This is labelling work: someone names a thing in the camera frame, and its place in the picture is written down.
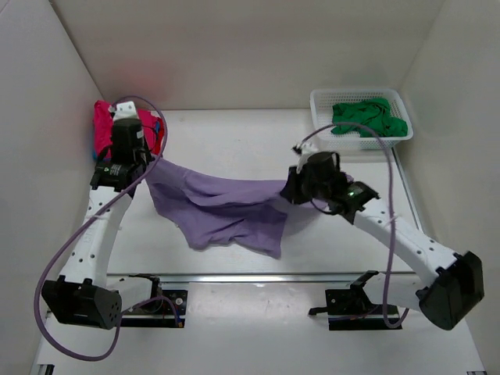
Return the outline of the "purple t shirt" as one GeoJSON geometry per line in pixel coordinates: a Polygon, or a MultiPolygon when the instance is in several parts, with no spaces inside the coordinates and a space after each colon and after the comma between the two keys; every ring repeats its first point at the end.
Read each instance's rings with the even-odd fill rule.
{"type": "Polygon", "coordinates": [[[306,223],[323,203],[292,205],[282,180],[213,177],[160,159],[146,183],[156,212],[176,224],[190,248],[232,243],[278,259],[288,221],[306,223]]]}

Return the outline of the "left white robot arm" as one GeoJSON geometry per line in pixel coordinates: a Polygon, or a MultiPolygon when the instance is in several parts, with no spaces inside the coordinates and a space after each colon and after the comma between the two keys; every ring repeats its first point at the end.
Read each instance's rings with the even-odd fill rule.
{"type": "Polygon", "coordinates": [[[139,119],[112,124],[111,143],[102,150],[91,178],[87,217],[56,280],[46,280],[41,297],[60,323],[110,330],[123,311],[123,298],[108,289],[107,269],[117,231],[134,197],[133,183],[153,160],[139,119]]]}

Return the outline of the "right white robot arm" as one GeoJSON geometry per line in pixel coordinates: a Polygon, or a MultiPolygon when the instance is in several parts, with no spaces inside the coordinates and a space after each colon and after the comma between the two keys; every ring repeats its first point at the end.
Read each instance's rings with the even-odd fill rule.
{"type": "Polygon", "coordinates": [[[296,145],[298,163],[288,170],[280,195],[292,205],[311,204],[321,212],[341,216],[387,246],[415,277],[367,271],[346,289],[337,289],[334,304],[311,308],[340,319],[367,316],[376,309],[400,307],[421,312],[433,325],[452,330],[484,297],[482,262],[472,252],[463,255],[438,243],[394,214],[393,205],[361,181],[341,170],[336,152],[320,152],[311,144],[296,145]]]}

